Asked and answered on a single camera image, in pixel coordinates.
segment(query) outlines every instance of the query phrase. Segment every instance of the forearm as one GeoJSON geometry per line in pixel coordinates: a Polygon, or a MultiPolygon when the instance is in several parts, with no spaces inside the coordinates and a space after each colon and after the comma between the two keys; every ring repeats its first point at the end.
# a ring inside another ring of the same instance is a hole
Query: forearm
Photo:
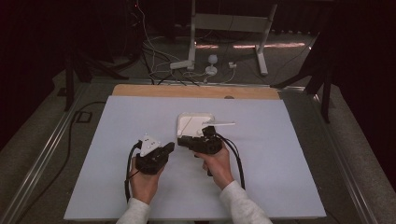
{"type": "Polygon", "coordinates": [[[146,224],[149,219],[149,205],[135,198],[128,202],[128,209],[117,221],[117,224],[146,224]]]}
{"type": "Polygon", "coordinates": [[[247,193],[236,181],[221,192],[220,199],[230,212],[233,223],[272,223],[262,209],[249,199],[247,193]]]}

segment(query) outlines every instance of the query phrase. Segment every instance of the white power adapter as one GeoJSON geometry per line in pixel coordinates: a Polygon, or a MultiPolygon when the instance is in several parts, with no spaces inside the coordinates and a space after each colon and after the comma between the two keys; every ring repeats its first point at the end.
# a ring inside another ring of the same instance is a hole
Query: white power adapter
{"type": "Polygon", "coordinates": [[[229,65],[230,68],[235,68],[236,67],[236,63],[233,63],[233,62],[229,62],[228,65],[229,65]]]}

